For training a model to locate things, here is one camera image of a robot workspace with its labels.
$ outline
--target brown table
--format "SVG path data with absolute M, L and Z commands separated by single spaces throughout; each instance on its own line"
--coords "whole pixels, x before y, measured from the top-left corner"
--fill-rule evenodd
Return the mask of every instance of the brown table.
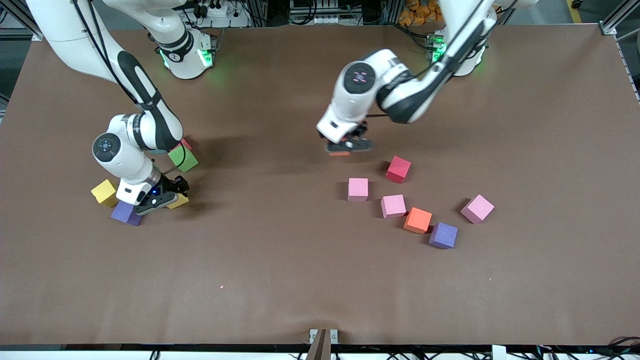
M 595 25 L 499 27 L 482 64 L 410 126 L 371 121 L 370 153 L 326 155 L 314 125 L 349 61 L 393 28 L 230 30 L 216 67 L 163 68 L 115 33 L 197 142 L 191 202 L 109 218 L 93 139 L 135 112 L 120 89 L 34 43 L 0 127 L 1 343 L 602 344 L 640 332 L 640 108 Z M 413 162 L 405 184 L 380 173 Z M 166 168 L 166 156 L 156 156 Z M 349 177 L 371 200 L 345 201 Z M 383 220 L 379 199 L 459 227 L 456 248 Z M 481 193 L 483 224 L 458 212 Z

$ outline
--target green light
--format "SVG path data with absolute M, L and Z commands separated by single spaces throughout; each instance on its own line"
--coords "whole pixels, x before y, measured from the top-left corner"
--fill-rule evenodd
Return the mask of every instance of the green light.
M 442 54 L 444 54 L 444 52 L 447 50 L 447 44 L 443 43 L 440 45 L 440 47 L 433 52 L 433 56 L 431 57 L 431 61 L 432 62 L 436 62 L 438 61 L 438 59 L 442 56 Z
M 164 67 L 169 69 L 169 63 L 166 61 L 166 57 L 164 56 L 162 50 L 160 50 L 160 56 L 162 56 L 162 60 L 164 61 Z
M 210 67 L 213 61 L 211 60 L 211 53 L 209 51 L 203 51 L 198 49 L 198 55 L 200 55 L 200 60 L 202 60 L 202 65 L 205 67 Z

